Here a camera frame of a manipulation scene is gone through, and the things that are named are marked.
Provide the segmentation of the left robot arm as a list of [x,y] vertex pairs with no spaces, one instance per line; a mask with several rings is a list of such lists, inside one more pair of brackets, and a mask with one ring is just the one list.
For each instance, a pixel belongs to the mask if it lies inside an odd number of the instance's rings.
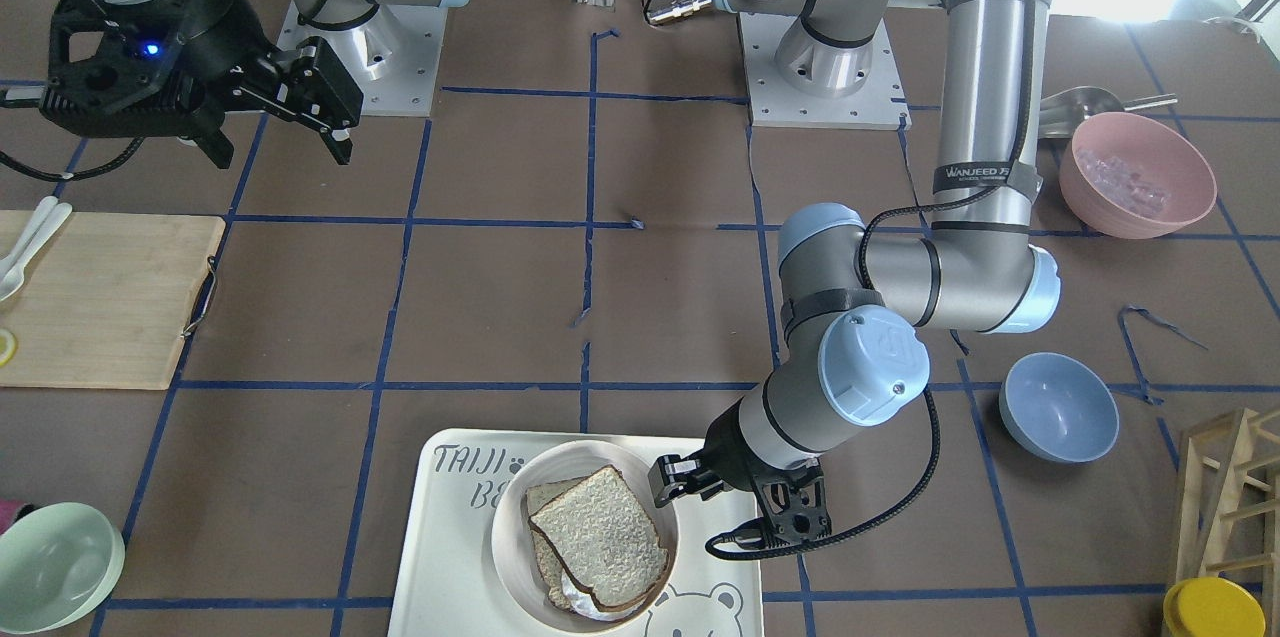
[[[759,514],[710,537],[723,560],[781,558],[841,544],[905,510],[931,484],[941,429],[920,327],[1032,333],[1059,304],[1055,258],[1028,239],[1042,69],[1052,0],[945,0],[942,139],[932,203],[864,221],[814,203],[778,233],[780,318],[788,356],[708,429],[700,450],[660,455],[658,507],[737,490]],[[833,532],[822,455],[882,426],[915,397],[931,455],[909,492]]]

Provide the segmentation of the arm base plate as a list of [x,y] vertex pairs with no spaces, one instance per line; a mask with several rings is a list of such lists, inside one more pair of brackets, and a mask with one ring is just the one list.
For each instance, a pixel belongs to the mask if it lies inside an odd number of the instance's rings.
[[742,60],[753,127],[913,127],[884,23],[869,43],[819,43],[797,17],[741,13]]
[[333,46],[364,93],[362,116],[430,116],[445,22],[440,6],[383,5],[365,26],[334,32],[298,26],[291,3],[279,49],[320,36]]

